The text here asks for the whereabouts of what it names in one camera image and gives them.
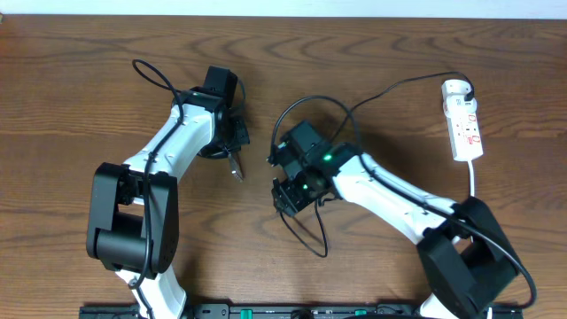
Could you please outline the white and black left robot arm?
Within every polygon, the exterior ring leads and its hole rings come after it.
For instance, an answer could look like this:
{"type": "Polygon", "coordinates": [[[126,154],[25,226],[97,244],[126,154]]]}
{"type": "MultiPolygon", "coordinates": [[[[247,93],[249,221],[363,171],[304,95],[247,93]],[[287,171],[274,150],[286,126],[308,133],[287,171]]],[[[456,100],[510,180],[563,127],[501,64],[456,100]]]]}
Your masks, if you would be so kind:
{"type": "Polygon", "coordinates": [[[244,85],[227,68],[210,66],[201,86],[172,92],[167,121],[122,164],[102,163],[92,183],[86,250],[127,285],[131,306],[85,306],[81,318],[192,318],[193,307],[172,261],[179,240],[178,183],[196,158],[226,159],[244,179],[238,154],[249,144],[240,107],[244,85]]]}

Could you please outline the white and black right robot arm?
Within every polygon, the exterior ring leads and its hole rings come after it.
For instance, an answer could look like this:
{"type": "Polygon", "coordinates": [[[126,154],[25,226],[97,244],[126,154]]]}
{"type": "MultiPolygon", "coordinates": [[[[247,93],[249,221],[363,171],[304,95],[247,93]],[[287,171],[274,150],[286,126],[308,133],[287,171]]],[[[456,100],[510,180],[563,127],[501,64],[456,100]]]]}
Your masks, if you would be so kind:
{"type": "Polygon", "coordinates": [[[457,203],[423,191],[356,145],[332,144],[308,121],[284,134],[268,161],[286,174],[284,181],[273,182],[279,213],[293,217],[331,193],[368,209],[416,246],[431,287],[420,315],[506,318],[515,312],[494,301],[518,276],[517,255],[480,199],[457,203]]]}

